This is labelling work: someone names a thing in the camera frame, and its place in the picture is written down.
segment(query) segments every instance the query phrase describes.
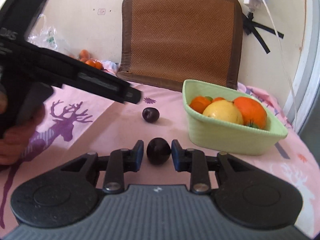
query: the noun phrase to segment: plastic bag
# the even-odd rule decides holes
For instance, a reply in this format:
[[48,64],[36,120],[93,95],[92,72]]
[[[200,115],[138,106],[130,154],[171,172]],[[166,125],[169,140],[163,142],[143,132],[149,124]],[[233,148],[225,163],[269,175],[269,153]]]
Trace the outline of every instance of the plastic bag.
[[119,67],[120,67],[119,63],[114,63],[110,60],[103,60],[103,61],[101,61],[101,63],[102,63],[102,67],[104,70],[106,70],[107,72],[112,73],[114,75],[118,72]]
[[57,30],[53,26],[47,26],[47,20],[44,14],[38,17],[38,23],[43,19],[43,25],[40,31],[37,31],[38,25],[31,31],[28,42],[41,48],[55,50],[69,57],[75,58],[75,54],[71,52],[69,44],[58,36]]

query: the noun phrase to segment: deer pattern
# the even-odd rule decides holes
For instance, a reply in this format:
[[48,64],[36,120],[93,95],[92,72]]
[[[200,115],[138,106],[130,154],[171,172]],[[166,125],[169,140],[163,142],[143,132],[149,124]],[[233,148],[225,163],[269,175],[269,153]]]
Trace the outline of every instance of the deer pattern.
[[311,201],[315,199],[315,195],[305,185],[308,178],[303,176],[302,172],[294,165],[289,166],[287,163],[284,163],[281,165],[281,169],[289,182],[300,191],[303,197],[302,210],[296,221],[296,226],[302,232],[312,237],[315,230],[315,214]]
[[88,123],[92,122],[89,119],[92,115],[88,115],[88,109],[84,110],[81,113],[76,113],[82,106],[83,102],[79,104],[72,104],[65,106],[60,115],[56,115],[54,112],[55,107],[58,104],[64,103],[63,101],[53,102],[50,108],[50,115],[55,118],[53,121],[55,124],[51,126],[47,131],[44,132],[35,132],[32,138],[30,139],[28,147],[22,153],[20,160],[11,166],[0,166],[0,171],[10,169],[7,181],[4,184],[3,189],[3,198],[0,205],[0,226],[5,228],[4,224],[4,207],[7,201],[8,192],[11,189],[13,179],[17,173],[20,165],[24,162],[30,162],[35,157],[40,155],[44,150],[46,150],[58,136],[62,136],[64,141],[69,142],[72,140],[73,135],[72,131],[74,128],[73,123]]

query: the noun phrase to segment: white wall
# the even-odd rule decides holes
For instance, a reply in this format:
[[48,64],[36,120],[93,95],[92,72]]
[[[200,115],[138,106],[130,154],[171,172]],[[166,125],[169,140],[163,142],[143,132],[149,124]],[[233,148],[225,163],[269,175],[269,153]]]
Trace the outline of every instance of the white wall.
[[[243,0],[239,1],[246,14]],[[121,4],[122,0],[49,0],[44,13],[75,52],[88,49],[98,59],[120,62]],[[106,9],[105,15],[97,14],[99,8]],[[284,60],[293,80],[303,46],[305,0],[270,0],[269,9],[278,31],[284,33]],[[272,26],[264,7],[254,16],[255,21]],[[271,53],[266,55],[255,37],[244,33],[239,81],[269,91],[283,106],[290,89],[281,67],[277,41],[274,35],[259,32]]]

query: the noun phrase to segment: white cable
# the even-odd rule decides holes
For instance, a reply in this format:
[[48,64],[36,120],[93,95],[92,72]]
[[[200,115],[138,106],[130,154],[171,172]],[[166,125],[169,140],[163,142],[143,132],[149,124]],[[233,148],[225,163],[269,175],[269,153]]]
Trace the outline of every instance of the white cable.
[[273,29],[275,30],[275,33],[276,33],[276,37],[277,37],[277,41],[278,41],[278,44],[279,44],[279,48],[280,48],[280,54],[281,54],[281,63],[282,63],[282,70],[284,72],[284,75],[286,76],[287,78],[287,81],[289,83],[289,86],[290,86],[290,90],[291,90],[291,93],[292,93],[292,100],[293,100],[293,107],[294,107],[294,124],[293,124],[293,130],[295,130],[295,124],[297,122],[297,106],[296,106],[296,100],[295,100],[295,94],[294,94],[294,91],[293,91],[293,87],[292,87],[292,81],[291,81],[291,78],[287,72],[287,70],[285,69],[285,65],[284,65],[284,57],[283,57],[283,52],[282,52],[282,46],[281,46],[281,42],[280,42],[280,38],[279,38],[279,34],[278,34],[278,31],[276,29],[276,26],[275,26],[275,23],[273,22],[273,18],[271,16],[271,13],[270,13],[270,10],[267,6],[267,3],[265,0],[262,0],[262,2],[264,3],[266,9],[267,9],[267,12],[268,12],[268,15],[270,17],[270,20],[272,22],[272,25],[273,25]]

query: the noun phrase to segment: power cord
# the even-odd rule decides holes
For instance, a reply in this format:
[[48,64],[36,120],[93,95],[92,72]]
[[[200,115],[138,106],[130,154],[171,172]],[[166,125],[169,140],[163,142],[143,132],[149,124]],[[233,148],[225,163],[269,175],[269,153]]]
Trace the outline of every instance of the power cord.
[[279,37],[279,33],[276,29],[276,26],[275,26],[275,23],[273,21],[273,18],[271,16],[271,13],[270,13],[270,10],[269,10],[269,7],[267,5],[267,2],[266,0],[262,0],[263,4],[265,5],[266,7],[266,10],[267,10],[267,13],[270,17],[270,20],[271,20],[271,23],[272,23],[272,26],[273,26],[273,29],[274,29],[274,34],[276,35],[276,38],[277,38],[277,41],[278,41],[278,45],[279,45],[279,50],[280,50],[280,54],[281,54],[281,65],[282,65],[282,70],[284,72],[284,76],[286,77],[288,83],[289,83],[289,86],[290,86],[290,91],[291,91],[291,94],[292,94],[292,101],[293,101],[293,107],[294,107],[294,121],[293,121],[293,130],[295,131],[295,126],[296,126],[296,122],[297,122],[297,115],[298,115],[298,110],[297,110],[297,105],[296,105],[296,100],[295,100],[295,94],[294,94],[294,90],[293,90],[293,86],[292,86],[292,80],[285,68],[285,63],[284,63],[284,56],[283,56],[283,51],[282,51],[282,46],[281,46],[281,42],[280,42],[280,37]]
[[278,41],[278,44],[279,44],[279,49],[280,49],[280,54],[281,54],[281,64],[282,64],[282,70],[284,72],[284,75],[286,76],[287,78],[287,81],[289,83],[289,86],[290,86],[290,90],[291,90],[291,94],[292,94],[292,100],[293,100],[293,107],[294,107],[294,121],[293,121],[293,130],[295,131],[295,126],[296,126],[296,122],[297,122],[297,115],[298,115],[298,111],[297,111],[297,106],[296,106],[296,100],[295,100],[295,94],[294,94],[294,90],[293,90],[293,86],[292,86],[292,81],[291,81],[291,78],[285,68],[285,64],[284,64],[284,57],[283,57],[283,51],[282,51],[282,46],[281,46],[281,42],[280,42],[280,37],[279,37],[279,34],[278,34],[278,31],[276,29],[276,26],[275,26],[275,23],[273,21],[273,18],[271,16],[271,13],[270,13],[270,10],[268,8],[268,5],[266,3],[265,0],[262,0],[264,6],[266,7],[266,10],[268,12],[268,15],[270,17],[270,20],[271,20],[271,23],[273,25],[273,29],[275,30],[275,34],[276,34],[276,38],[277,38],[277,41]]

